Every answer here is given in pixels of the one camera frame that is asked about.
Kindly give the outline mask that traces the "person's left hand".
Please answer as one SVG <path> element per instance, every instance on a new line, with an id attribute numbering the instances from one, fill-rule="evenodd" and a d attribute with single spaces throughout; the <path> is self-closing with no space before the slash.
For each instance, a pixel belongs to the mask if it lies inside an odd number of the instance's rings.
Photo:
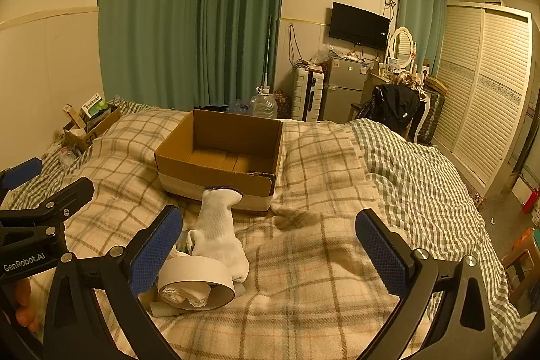
<path id="1" fill-rule="evenodd" d="M 16 319 L 19 325 L 36 333 L 38 320 L 31 303 L 31 285 L 29 279 L 18 280 L 13 284 L 13 294 L 17 302 Z"/>

